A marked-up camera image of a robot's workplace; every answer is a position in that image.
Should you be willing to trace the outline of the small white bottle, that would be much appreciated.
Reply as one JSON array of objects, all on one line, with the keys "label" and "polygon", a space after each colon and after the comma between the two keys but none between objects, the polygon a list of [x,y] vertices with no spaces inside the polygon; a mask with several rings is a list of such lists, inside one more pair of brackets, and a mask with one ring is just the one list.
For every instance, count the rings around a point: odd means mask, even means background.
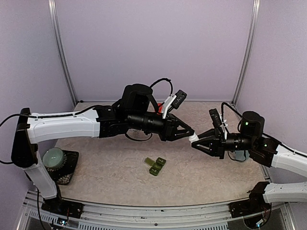
[{"label": "small white bottle", "polygon": [[190,143],[193,143],[193,142],[199,140],[198,136],[195,133],[192,136],[189,136],[188,139],[189,139]]}]

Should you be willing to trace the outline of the green pill organizer box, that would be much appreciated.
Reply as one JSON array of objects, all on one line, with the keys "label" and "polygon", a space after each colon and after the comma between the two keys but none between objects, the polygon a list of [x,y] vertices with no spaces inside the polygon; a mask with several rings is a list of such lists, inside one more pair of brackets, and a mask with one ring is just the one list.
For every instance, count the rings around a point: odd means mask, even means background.
[{"label": "green pill organizer box", "polygon": [[150,166],[149,173],[153,176],[157,176],[166,164],[166,160],[161,157],[158,157],[155,161],[147,157],[144,162]]}]

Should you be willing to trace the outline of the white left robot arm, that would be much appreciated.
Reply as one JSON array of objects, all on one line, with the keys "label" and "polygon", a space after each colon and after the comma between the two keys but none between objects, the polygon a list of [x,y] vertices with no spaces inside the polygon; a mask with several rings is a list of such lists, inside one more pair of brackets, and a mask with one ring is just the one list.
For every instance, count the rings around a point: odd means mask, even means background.
[{"label": "white left robot arm", "polygon": [[109,138],[126,134],[130,129],[157,134],[162,141],[188,138],[198,140],[195,131],[171,114],[185,100],[186,94],[171,94],[159,107],[153,89],[143,84],[127,85],[122,97],[112,105],[94,105],[71,113],[40,114],[24,108],[19,113],[11,160],[22,168],[48,205],[57,213],[67,209],[38,154],[38,143],[63,138]]}]

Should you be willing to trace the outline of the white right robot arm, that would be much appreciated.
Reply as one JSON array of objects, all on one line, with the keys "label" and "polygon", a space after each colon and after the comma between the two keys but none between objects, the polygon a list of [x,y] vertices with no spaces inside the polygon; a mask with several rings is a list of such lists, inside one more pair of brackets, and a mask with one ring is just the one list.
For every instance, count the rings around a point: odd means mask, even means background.
[{"label": "white right robot arm", "polygon": [[[212,157],[224,158],[226,151],[247,151],[255,162],[307,175],[306,153],[294,150],[263,133],[265,119],[253,111],[245,111],[240,120],[238,133],[227,133],[223,119],[216,109],[209,111],[213,128],[189,138],[191,146]],[[250,191],[245,202],[248,212],[255,213],[264,204],[273,202],[306,202],[307,184],[274,184],[259,182]]]}]

